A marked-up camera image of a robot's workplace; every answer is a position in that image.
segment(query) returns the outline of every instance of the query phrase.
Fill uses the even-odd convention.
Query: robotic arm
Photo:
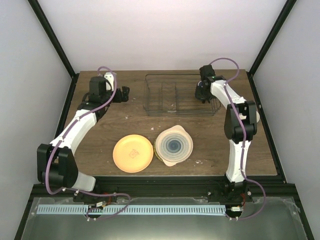
[[[229,139],[230,154],[229,165],[225,176],[227,178],[229,191],[234,191],[238,188],[243,189],[245,179],[241,171],[243,170],[243,172],[245,172],[248,149],[253,136],[257,133],[257,119],[260,119],[258,112],[256,112],[256,104],[253,101],[247,101],[242,96],[239,96],[229,85],[226,86],[246,130],[245,149],[241,169],[241,152],[244,134],[236,117],[238,113],[234,112],[224,89],[226,79],[223,76],[216,76],[211,65],[201,67],[200,76],[201,81],[198,82],[196,86],[195,97],[201,100],[202,103],[210,102],[211,99],[217,98],[226,108],[224,133]]]
[[[114,76],[107,72],[103,76],[92,77],[89,83],[89,92],[83,96],[75,116],[64,131],[50,144],[41,144],[37,149],[37,177],[45,182],[46,167],[50,154],[59,142],[60,145],[54,155],[49,171],[49,182],[56,187],[72,188],[91,192],[96,183],[93,176],[78,171],[74,154],[78,145],[87,132],[105,115],[109,106],[91,112],[106,103],[114,90]],[[127,102],[129,87],[123,86],[115,90],[113,103]]]

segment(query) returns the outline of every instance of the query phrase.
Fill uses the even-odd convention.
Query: round container
[[[185,129],[176,125],[160,133],[153,148],[156,157],[171,167],[189,158],[194,143]]]
[[[113,161],[124,172],[137,173],[148,167],[154,156],[153,146],[141,135],[121,138],[113,149]]]

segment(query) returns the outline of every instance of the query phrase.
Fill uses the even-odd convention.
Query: black metal frame
[[[71,100],[76,88],[79,74],[76,74],[60,45],[53,29],[51,28],[44,12],[41,9],[37,0],[28,0],[33,8],[37,18],[47,33],[50,41],[56,49],[61,61],[71,77],[71,84],[61,113],[60,121],[56,130],[56,136],[59,135],[65,126]],[[254,83],[253,76],[258,67],[267,54],[270,46],[276,38],[280,28],[284,24],[287,16],[297,0],[287,0],[282,8],[276,22],[273,25],[267,39],[265,40],[258,56],[256,57],[251,69],[247,72],[248,80],[253,92],[255,102],[258,106],[258,111],[265,131],[265,135],[269,144],[271,155],[274,161],[277,175],[274,176],[250,176],[251,179],[261,183],[265,189],[267,196],[270,197],[293,197],[295,204],[300,208],[300,217],[304,225],[305,232],[308,239],[313,240],[313,234],[310,229],[306,214],[301,204],[297,189],[294,184],[287,183],[286,177],[279,160],[279,156],[273,141],[268,122]],[[135,197],[208,197],[210,202],[220,202],[221,204],[231,204],[231,201],[221,199],[217,194],[210,194],[219,191],[220,184],[223,182],[223,176],[99,176],[96,177],[98,188],[103,192],[122,192],[128,193],[133,198]],[[252,197],[261,197],[262,193],[258,186],[248,183],[248,187],[252,193]],[[26,205],[20,226],[16,233],[15,239],[21,239],[21,236],[26,225],[29,211],[34,198],[50,197],[43,184],[35,184],[30,194],[30,198]],[[86,203],[96,202],[96,197],[79,195],[74,196],[72,192],[62,192],[55,195],[55,197],[73,197],[75,201],[82,201]]]

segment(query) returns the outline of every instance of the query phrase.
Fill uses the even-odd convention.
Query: wire basket
[[[196,99],[199,74],[153,73],[145,76],[143,108],[150,116],[199,115],[213,116],[221,103],[214,98],[210,103]]]

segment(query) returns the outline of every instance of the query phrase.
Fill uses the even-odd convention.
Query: wooden table
[[[75,153],[79,171],[93,176],[217,176],[224,175],[229,162],[229,141],[224,133],[226,110],[222,106],[214,116],[149,116],[143,108],[145,75],[149,73],[198,73],[188,71],[116,71],[118,86],[130,88],[129,101],[113,103],[102,119],[87,133]],[[227,79],[234,70],[216,70]],[[69,124],[82,97],[89,91],[96,71],[80,73],[66,125]],[[242,70],[230,86],[247,100],[254,100],[246,72]],[[139,134],[153,144],[164,130],[181,125],[193,139],[193,152],[188,160],[168,167],[153,157],[150,165],[138,173],[126,173],[113,161],[117,141],[130,134]],[[247,157],[248,175],[276,175],[276,168],[261,121],[258,123]]]

